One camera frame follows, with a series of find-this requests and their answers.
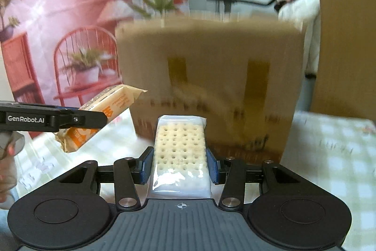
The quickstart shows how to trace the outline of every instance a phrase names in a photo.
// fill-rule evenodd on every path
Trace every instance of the orange snack package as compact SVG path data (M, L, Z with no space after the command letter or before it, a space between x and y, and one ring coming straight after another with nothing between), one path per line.
M85 103L81 110L100 111L106 114L108 123L123 113L145 90L120 84L106 88ZM69 128L55 134L64 152L75 152L82 147L99 129Z

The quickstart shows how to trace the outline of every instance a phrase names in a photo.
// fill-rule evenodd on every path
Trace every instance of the gray ribbed plate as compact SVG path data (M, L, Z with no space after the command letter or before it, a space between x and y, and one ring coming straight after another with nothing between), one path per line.
M32 251L22 247L19 251ZM149 200L119 214L111 229L76 251L282 251L255 235L239 213L213 200Z

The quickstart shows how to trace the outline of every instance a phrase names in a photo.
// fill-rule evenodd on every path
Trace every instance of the green and white plaid tablecloth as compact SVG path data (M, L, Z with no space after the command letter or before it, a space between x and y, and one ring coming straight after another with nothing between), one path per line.
M129 111L107 125L79 151L64 153L53 134L46 133L16 157L20 197L90 159L111 165L126 156L139 157L152 145L135 135ZM346 251L376 251L376 134L371 121L297 112L281 164L342 199L352 213L343 244ZM213 186L218 198L221 186ZM138 189L140 198L146 186ZM103 184L101 196L114 201L113 184ZM258 196L247 184L246 201Z

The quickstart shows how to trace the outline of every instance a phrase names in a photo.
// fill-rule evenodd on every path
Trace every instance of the crosshair mark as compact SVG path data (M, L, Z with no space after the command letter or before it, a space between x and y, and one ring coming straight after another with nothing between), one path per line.
M181 210L188 207L189 205L185 204L185 203L179 203L178 205L176 205L176 207L180 208Z

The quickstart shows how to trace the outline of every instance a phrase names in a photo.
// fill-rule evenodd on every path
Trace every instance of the black circular joint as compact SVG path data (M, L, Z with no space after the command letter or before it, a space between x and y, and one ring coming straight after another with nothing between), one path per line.
M331 194L294 197L266 193L251 204L248 219L262 239L299 251L342 244L351 226L349 208Z
M45 223L64 223L78 213L78 206L71 200L51 199L39 204L34 211L34 215Z
M65 250L101 235L110 222L110 207L103 198L69 189L57 194L30 193L15 202L8 225L17 240L33 249Z
M309 199L292 199L281 206L282 215L288 220L301 224L318 222L325 216L321 204Z

